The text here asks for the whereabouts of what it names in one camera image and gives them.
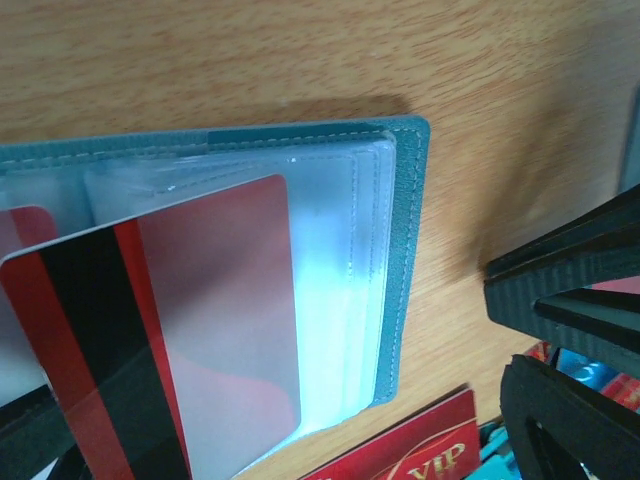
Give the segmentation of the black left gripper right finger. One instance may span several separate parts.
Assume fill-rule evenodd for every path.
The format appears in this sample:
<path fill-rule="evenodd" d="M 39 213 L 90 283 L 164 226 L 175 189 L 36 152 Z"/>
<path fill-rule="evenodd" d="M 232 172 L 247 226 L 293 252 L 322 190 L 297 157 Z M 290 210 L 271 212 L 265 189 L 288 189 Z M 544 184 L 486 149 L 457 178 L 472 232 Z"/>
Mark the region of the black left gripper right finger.
<path fill-rule="evenodd" d="M 639 415 L 533 357 L 505 367 L 500 408 L 524 479 L 639 477 Z"/>

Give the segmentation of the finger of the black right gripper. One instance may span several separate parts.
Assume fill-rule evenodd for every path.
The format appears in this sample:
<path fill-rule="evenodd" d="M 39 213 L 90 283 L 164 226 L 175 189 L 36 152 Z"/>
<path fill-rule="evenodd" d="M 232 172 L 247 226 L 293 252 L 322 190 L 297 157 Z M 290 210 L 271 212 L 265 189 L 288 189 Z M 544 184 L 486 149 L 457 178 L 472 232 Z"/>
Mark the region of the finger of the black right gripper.
<path fill-rule="evenodd" d="M 639 189 L 485 267 L 489 318 L 639 375 L 639 296 L 598 284 L 639 274 Z"/>

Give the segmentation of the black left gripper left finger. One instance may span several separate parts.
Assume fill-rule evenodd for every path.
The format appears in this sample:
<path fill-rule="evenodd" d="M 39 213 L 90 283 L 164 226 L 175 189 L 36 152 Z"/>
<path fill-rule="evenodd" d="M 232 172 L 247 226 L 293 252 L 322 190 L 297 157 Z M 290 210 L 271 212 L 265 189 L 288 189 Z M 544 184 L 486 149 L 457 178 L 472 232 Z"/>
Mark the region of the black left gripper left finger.
<path fill-rule="evenodd" d="M 91 479 L 88 465 L 46 386 L 1 407 L 1 477 Z"/>

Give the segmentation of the red card striped back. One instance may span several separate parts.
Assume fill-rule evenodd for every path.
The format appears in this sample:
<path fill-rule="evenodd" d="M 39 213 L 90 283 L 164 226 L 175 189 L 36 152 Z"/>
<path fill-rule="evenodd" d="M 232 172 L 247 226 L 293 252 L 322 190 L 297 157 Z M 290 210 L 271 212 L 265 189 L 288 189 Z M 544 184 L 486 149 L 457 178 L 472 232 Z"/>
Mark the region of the red card striped back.
<path fill-rule="evenodd" d="M 36 251 L 51 296 L 19 327 L 91 479 L 228 479 L 300 425 L 282 176 Z"/>

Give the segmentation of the teal leather card holder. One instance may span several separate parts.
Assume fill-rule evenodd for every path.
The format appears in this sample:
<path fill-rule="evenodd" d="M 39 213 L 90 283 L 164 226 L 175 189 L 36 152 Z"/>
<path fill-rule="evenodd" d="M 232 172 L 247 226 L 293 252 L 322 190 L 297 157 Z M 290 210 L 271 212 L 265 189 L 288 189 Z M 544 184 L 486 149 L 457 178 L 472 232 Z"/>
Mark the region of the teal leather card holder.
<path fill-rule="evenodd" d="M 400 116 L 5 145 L 1 211 L 44 207 L 59 238 L 285 179 L 301 422 L 235 477 L 395 397 L 429 140 Z M 36 363 L 17 324 L 1 329 L 1 407 L 44 384 Z"/>

